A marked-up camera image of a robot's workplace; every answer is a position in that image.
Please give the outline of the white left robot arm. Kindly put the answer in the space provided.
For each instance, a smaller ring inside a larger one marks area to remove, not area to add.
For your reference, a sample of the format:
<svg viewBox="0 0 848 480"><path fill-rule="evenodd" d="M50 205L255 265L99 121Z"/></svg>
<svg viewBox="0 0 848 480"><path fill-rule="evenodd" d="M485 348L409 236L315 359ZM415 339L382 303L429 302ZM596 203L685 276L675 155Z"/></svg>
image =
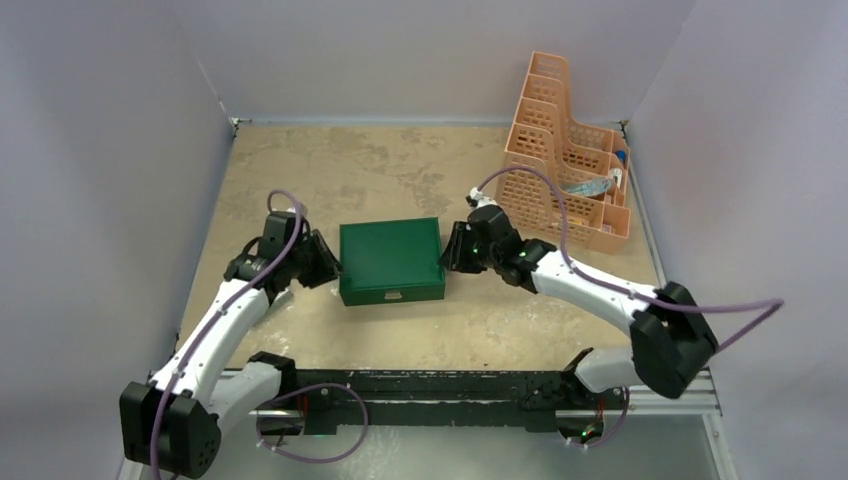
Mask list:
<svg viewBox="0 0 848 480"><path fill-rule="evenodd" d="M202 477L221 440L249 401L284 409L297 399L294 363L261 353L243 374L220 379L248 331L297 281L315 288L339 277L341 265L304 207L272 211L260 236L227 265L210 307L185 343L143 382L119 398L124 456L157 473Z"/></svg>

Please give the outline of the green jewelry box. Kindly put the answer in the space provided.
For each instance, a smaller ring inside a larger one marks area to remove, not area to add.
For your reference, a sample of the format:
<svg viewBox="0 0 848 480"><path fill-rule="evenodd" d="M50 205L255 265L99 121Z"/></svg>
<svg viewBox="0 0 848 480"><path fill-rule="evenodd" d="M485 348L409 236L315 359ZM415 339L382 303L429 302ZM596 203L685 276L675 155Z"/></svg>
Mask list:
<svg viewBox="0 0 848 480"><path fill-rule="evenodd" d="M339 295L348 306L439 301L446 278L435 217L342 224Z"/></svg>

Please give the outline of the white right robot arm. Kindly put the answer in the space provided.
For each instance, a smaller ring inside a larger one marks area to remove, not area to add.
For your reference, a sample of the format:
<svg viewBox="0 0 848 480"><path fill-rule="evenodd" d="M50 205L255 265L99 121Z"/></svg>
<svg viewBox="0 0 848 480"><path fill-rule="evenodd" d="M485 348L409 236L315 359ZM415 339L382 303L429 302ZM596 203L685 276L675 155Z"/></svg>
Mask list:
<svg viewBox="0 0 848 480"><path fill-rule="evenodd" d="M587 348L565 367L561 392L576 407L607 390L639 385L677 399L718 351L714 333L682 285L637 284L568 260L547 241L522 238L496 205L454 222L439 263L458 273L492 270L508 285L564 300L628 336L625 347Z"/></svg>

